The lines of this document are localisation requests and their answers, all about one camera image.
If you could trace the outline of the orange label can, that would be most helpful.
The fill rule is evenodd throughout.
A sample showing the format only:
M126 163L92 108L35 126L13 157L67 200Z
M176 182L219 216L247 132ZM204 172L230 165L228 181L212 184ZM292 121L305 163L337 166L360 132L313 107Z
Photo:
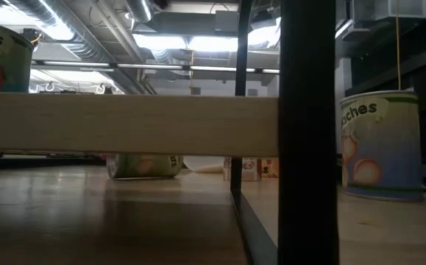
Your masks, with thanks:
M278 178L279 177L279 160L278 159L262 159L261 161L261 177Z

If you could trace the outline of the tall green pears can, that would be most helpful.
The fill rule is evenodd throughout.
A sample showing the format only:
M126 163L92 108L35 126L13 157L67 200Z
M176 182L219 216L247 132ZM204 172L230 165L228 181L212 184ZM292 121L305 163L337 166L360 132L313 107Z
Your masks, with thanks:
M175 177L183 167L183 156L109 154L106 166L112 180Z

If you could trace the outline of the peaches label can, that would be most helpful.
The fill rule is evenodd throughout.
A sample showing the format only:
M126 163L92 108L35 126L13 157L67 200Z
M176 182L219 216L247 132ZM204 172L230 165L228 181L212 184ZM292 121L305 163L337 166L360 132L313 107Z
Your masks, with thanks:
M362 93L342 99L340 106L343 192L422 201L418 96L413 91Z
M24 36L0 26L0 92L29 92L33 50Z

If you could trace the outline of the light wooden shelf board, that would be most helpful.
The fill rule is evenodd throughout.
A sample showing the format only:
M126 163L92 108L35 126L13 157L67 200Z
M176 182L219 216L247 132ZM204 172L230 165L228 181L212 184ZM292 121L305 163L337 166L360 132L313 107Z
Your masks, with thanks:
M277 100L0 93L0 150L275 157Z

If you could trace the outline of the translucent plastic bowl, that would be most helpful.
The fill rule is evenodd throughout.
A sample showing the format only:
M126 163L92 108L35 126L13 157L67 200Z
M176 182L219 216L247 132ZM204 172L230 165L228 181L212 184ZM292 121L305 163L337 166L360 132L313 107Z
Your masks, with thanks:
M198 173L222 173L224 167L224 157L218 156L186 155L183 162L188 169Z

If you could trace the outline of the black yellow ceiling device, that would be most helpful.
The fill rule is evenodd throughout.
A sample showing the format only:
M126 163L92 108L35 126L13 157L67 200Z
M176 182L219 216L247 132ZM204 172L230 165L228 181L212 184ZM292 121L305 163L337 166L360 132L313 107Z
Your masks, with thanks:
M43 32L39 29L23 28L21 35L36 47L39 44L39 40L43 37Z

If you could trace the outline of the white ceiling box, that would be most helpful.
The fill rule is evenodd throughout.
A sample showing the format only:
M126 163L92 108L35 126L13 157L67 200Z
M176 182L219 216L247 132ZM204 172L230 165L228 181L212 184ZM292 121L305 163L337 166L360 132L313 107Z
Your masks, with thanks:
M374 0L376 20L395 18L426 18L426 0Z

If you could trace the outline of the black shelf end frame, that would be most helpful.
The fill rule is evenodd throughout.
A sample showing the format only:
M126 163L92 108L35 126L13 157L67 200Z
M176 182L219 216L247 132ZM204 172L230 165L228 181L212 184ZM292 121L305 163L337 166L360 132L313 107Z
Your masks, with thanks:
M339 265L335 0L281 0L278 231L272 240L241 191L230 191L248 265Z

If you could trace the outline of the corrugated silver ceiling duct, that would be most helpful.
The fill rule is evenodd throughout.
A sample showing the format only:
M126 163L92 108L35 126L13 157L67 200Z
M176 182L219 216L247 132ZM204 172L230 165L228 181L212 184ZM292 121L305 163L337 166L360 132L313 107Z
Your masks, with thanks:
M103 47L63 0L3 0L17 13L26 16L45 35L83 62L113 63L115 59Z

